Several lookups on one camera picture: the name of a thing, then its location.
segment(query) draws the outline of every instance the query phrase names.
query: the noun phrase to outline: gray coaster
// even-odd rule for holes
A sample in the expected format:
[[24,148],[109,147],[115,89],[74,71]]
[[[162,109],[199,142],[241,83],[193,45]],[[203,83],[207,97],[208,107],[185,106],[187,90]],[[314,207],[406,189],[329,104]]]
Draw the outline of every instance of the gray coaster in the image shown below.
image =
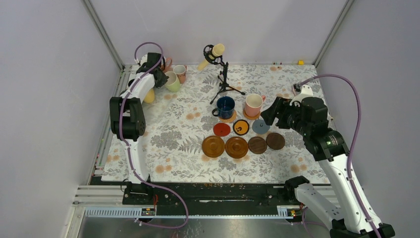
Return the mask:
[[255,120],[252,124],[252,130],[257,134],[265,134],[270,129],[270,126],[265,124],[264,120]]

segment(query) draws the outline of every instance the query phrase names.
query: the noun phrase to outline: white wall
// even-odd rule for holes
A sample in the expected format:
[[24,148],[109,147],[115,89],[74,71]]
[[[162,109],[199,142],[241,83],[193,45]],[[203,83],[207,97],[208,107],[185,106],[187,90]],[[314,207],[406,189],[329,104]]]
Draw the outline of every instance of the white wall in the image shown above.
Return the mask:
[[[362,102],[354,167],[373,209],[396,237],[418,233],[420,1],[356,1],[318,68],[348,77]],[[350,145],[351,88],[321,80],[335,124]]]
[[119,70],[80,0],[0,3],[0,237],[56,238]]
[[[162,45],[176,63],[203,60],[208,44],[225,61],[312,63],[345,0],[92,0],[126,64],[142,42]],[[150,49],[144,47],[139,57]]]

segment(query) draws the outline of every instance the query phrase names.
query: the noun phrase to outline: blue mug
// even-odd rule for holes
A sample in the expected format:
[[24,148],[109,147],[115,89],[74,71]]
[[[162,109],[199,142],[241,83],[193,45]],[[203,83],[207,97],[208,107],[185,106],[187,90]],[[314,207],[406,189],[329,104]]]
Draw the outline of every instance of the blue mug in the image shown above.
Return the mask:
[[233,111],[235,108],[235,101],[233,98],[224,96],[218,99],[216,103],[217,108],[214,109],[211,113],[215,117],[220,117],[222,119],[229,119],[233,116]]

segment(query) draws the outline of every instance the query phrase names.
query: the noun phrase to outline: floral tablecloth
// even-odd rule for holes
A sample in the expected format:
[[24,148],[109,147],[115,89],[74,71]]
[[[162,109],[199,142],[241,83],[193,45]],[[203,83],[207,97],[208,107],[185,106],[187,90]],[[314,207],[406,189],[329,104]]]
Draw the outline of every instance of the floral tablecloth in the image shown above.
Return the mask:
[[[138,66],[132,66],[130,79],[135,77]],[[264,134],[278,132],[286,145],[275,151],[268,148],[263,154],[248,151],[242,159],[233,159],[224,152],[218,158],[209,158],[201,150],[204,138],[213,135],[213,126],[219,119],[211,115],[215,103],[210,100],[219,90],[217,74],[220,67],[208,66],[198,72],[196,65],[187,68],[187,81],[180,91],[172,93],[165,87],[155,89],[152,104],[143,104],[146,133],[143,150],[152,181],[171,182],[248,182],[282,183],[303,175],[312,183],[329,183],[325,173],[305,149],[302,137],[292,131],[275,127]],[[316,75],[312,65],[230,65],[228,83],[245,93],[266,95],[263,109],[268,108],[276,96],[292,98],[293,83]],[[323,98],[318,81],[309,84],[314,96]],[[237,119],[243,116],[246,95],[227,92],[235,102]],[[252,127],[253,121],[246,119]],[[236,136],[231,131],[222,137],[226,142]],[[257,136],[250,128],[245,140]],[[113,135],[108,152],[103,181],[122,181],[128,177],[128,166],[123,147]]]

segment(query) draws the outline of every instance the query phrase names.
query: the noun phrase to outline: red coaster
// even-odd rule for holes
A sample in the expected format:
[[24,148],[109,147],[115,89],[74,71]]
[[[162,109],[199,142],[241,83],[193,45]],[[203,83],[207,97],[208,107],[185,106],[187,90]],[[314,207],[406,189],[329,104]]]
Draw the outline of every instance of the red coaster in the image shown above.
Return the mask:
[[213,127],[213,132],[217,136],[227,136],[230,133],[230,126],[225,123],[217,123]]

